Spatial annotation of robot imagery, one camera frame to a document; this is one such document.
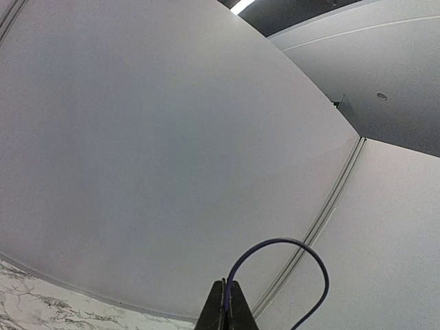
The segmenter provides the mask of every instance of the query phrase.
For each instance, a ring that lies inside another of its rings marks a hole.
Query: round ceiling light
[[[381,100],[381,101],[386,101],[386,100],[388,100],[388,96],[386,96],[384,93],[379,92],[379,93],[376,94],[376,96],[377,96],[377,98],[378,98],[379,100]]]

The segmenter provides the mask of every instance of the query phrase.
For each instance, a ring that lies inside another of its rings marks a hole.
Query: cable
[[[329,293],[329,287],[330,287],[330,280],[329,280],[329,273],[327,272],[327,269],[325,268],[324,263],[322,262],[321,258],[316,254],[315,251],[313,251],[308,245],[304,244],[303,242],[297,240],[297,239],[290,239],[290,238],[277,238],[277,239],[268,239],[266,241],[263,241],[261,243],[258,243],[254,247],[251,247],[248,251],[245,252],[243,256],[241,256],[234,266],[232,266],[232,269],[228,275],[228,280],[226,282],[226,289],[225,289],[225,296],[223,299],[223,306],[225,309],[225,312],[229,310],[229,301],[230,301],[230,295],[232,290],[232,281],[234,280],[235,273],[240,268],[241,264],[253,253],[258,251],[259,249],[262,249],[268,245],[277,244],[277,243],[289,243],[299,246],[300,248],[304,249],[306,252],[308,252],[318,263],[322,274],[324,275],[324,292],[321,295],[320,300],[313,306],[312,309],[310,309],[309,313],[305,314],[292,328],[291,330],[296,330],[306,319],[308,319],[318,308],[321,306],[321,304],[324,302],[325,298],[327,297],[327,294]]]

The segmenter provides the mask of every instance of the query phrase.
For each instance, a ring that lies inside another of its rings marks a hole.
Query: dark ceiling
[[[232,8],[239,0],[219,0]],[[256,0],[239,16],[264,36],[361,0]]]

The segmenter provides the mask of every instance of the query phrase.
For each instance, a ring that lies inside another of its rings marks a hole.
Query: blue wire
[[[235,273],[237,270],[239,270],[241,264],[253,253],[258,251],[259,249],[262,249],[268,245],[271,244],[277,244],[277,243],[289,243],[299,246],[300,248],[304,249],[306,252],[308,252],[318,263],[320,269],[322,270],[322,274],[324,275],[324,292],[321,295],[320,300],[313,306],[312,309],[310,309],[309,313],[305,314],[292,328],[291,330],[296,330],[306,319],[308,319],[318,308],[321,306],[321,304],[324,302],[325,298],[327,297],[327,294],[329,293],[329,287],[330,287],[330,280],[329,280],[329,273],[327,272],[327,269],[325,268],[324,263],[322,262],[321,258],[314,252],[308,245],[304,244],[303,242],[297,240],[297,239],[290,239],[290,238],[277,238],[277,239],[268,239],[264,242],[258,243],[254,247],[251,247],[248,251],[245,252],[243,256],[240,257],[239,260],[234,264],[232,267],[228,280],[226,281],[226,289],[225,289],[225,296],[223,299],[223,308],[225,309],[225,312],[228,312],[229,310],[229,302],[230,302],[230,296],[231,296],[231,290],[232,290],[232,282],[234,280]]]

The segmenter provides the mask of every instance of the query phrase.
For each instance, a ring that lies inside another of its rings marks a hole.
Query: marble surface
[[[194,324],[121,309],[0,260],[0,330],[189,330]]]

